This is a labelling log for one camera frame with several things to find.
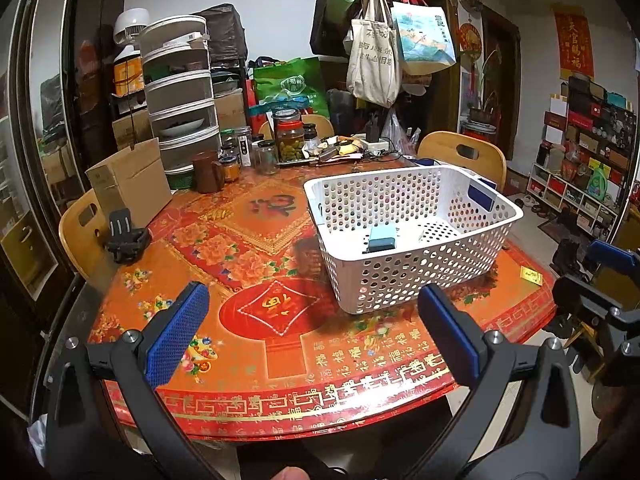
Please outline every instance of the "blue gripper pad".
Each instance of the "blue gripper pad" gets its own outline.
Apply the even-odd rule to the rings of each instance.
[[[640,270],[638,260],[633,253],[600,240],[591,243],[587,256],[594,262],[603,264],[605,267],[630,278]]]
[[[487,359],[478,324],[469,314],[456,309],[433,283],[420,290],[418,314],[456,382],[473,388]]]
[[[148,349],[142,349],[145,377],[153,389],[167,384],[187,346],[209,312],[209,289],[191,282],[171,307],[161,310],[142,331]]]

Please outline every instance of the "red lid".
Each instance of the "red lid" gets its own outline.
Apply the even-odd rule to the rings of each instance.
[[[302,128],[302,121],[283,121],[278,122],[279,128],[286,128],[287,130],[297,130],[298,128]]]

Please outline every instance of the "yellow packet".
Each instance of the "yellow packet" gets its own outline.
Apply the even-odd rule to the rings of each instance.
[[[520,267],[520,277],[524,280],[527,280],[528,282],[542,286],[542,274],[536,272],[533,269],[529,269],[529,267]]]

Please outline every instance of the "table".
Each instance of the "table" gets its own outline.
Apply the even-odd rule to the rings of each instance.
[[[358,165],[372,171],[398,163]],[[370,424],[456,387],[415,301],[351,316],[337,305],[303,183],[352,166],[245,171],[222,192],[178,192],[149,226],[153,242],[121,267],[89,342],[142,329],[190,280],[210,291],[209,314],[158,393],[191,438],[273,440]],[[524,341],[551,319],[552,279],[517,247],[494,268],[447,290],[485,329]],[[118,418],[133,420],[115,383]]]

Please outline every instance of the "wooden chair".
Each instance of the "wooden chair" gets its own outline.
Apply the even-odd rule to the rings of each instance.
[[[89,281],[104,258],[102,245],[109,235],[109,223],[93,189],[65,211],[60,219],[58,234],[71,263]]]
[[[327,139],[328,137],[333,137],[335,135],[334,126],[331,124],[331,121],[323,115],[305,114],[302,115],[302,122],[305,124],[315,124],[316,130],[318,131],[318,137],[320,139]],[[264,135],[265,139],[272,138],[269,121],[265,121],[264,124],[260,126],[260,133]]]
[[[507,180],[507,161],[497,146],[453,132],[433,132],[424,137],[418,158],[434,158],[475,171],[495,182],[500,192]]]

